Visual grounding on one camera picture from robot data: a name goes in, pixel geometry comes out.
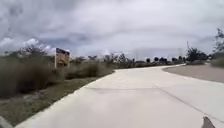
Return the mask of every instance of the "distant tree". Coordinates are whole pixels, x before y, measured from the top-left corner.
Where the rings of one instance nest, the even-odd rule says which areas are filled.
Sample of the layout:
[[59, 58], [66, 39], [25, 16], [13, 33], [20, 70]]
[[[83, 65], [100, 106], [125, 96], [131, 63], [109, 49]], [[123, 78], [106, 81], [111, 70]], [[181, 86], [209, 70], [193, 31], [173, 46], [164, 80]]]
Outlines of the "distant tree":
[[88, 56], [89, 60], [96, 60], [97, 56]]
[[187, 52], [187, 60], [193, 62], [195, 60], [207, 60], [207, 55], [197, 48], [190, 48]]
[[147, 62], [147, 63], [150, 63], [150, 62], [151, 62], [150, 58], [147, 58], [147, 59], [146, 59], [146, 62]]
[[114, 64], [115, 62], [117, 62], [118, 56], [114, 55], [114, 54], [110, 54], [110, 55], [105, 55], [103, 60], [104, 62], [107, 64], [107, 66], [110, 66], [112, 64]]
[[27, 45], [20, 48], [17, 51], [7, 52], [6, 57], [17, 58], [17, 59], [27, 59], [30, 57], [44, 57], [47, 52], [37, 45]]
[[71, 61], [71, 63], [74, 63], [74, 64], [81, 64], [83, 61], [85, 61], [85, 57], [83, 56], [80, 56], [80, 57], [76, 57], [74, 60]]
[[17, 51], [21, 56], [45, 56], [47, 52], [37, 45], [27, 45]]
[[215, 52], [224, 52], [224, 33], [221, 29], [217, 29]]
[[200, 52], [199, 54], [199, 60], [207, 60], [208, 56], [204, 52]]
[[161, 57], [161, 58], [159, 59], [159, 62], [162, 63], [162, 64], [167, 64], [167, 59]]
[[172, 62], [176, 62], [177, 60], [178, 60], [178, 59], [175, 58], [175, 57], [172, 58]]
[[179, 61], [183, 61], [183, 57], [182, 57], [182, 56], [179, 56], [179, 57], [178, 57], [178, 60], [179, 60]]
[[117, 60], [118, 64], [119, 64], [119, 67], [120, 68], [125, 68], [125, 65], [126, 65], [126, 62], [127, 62], [127, 58], [125, 56], [124, 53], [122, 53], [119, 57], [118, 57], [118, 60]]
[[185, 57], [183, 57], [183, 62], [184, 62], [184, 63], [186, 62], [186, 58], [185, 58]]
[[155, 62], [158, 62], [158, 61], [159, 61], [159, 58], [158, 58], [158, 57], [155, 57], [155, 58], [154, 58], [154, 61], [155, 61]]

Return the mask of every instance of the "signboard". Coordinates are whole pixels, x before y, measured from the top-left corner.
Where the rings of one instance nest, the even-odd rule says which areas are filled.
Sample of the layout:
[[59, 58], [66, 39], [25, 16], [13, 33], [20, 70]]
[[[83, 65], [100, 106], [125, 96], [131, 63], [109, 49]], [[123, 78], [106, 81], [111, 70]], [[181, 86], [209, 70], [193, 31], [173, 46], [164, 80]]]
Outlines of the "signboard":
[[56, 48], [56, 56], [55, 56], [55, 67], [68, 67], [69, 66], [69, 57], [70, 53], [62, 50], [60, 48]]

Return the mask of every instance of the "paved walkway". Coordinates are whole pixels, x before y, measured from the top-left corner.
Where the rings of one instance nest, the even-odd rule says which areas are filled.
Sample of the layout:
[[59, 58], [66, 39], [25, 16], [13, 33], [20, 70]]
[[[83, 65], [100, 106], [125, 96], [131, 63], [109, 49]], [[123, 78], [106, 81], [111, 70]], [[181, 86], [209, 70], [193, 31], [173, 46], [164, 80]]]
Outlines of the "paved walkway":
[[118, 70], [56, 102], [17, 128], [224, 127], [224, 84], [162, 71]]

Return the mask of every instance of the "cloudy sky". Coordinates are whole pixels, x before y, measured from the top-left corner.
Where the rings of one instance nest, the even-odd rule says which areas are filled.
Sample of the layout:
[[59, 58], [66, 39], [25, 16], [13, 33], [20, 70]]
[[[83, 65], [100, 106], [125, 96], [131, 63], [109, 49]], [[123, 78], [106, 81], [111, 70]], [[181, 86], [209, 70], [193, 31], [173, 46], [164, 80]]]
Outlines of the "cloudy sky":
[[77, 55], [176, 56], [213, 50], [223, 0], [0, 0], [0, 54], [27, 44]]

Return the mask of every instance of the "sidewalk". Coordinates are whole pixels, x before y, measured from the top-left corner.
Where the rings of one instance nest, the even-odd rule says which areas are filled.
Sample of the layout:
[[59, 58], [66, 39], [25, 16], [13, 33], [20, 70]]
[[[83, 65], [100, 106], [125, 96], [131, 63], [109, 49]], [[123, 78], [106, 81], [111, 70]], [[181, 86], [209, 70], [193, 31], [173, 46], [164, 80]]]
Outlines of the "sidewalk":
[[224, 127], [224, 84], [162, 71], [118, 70], [56, 102], [17, 128]]

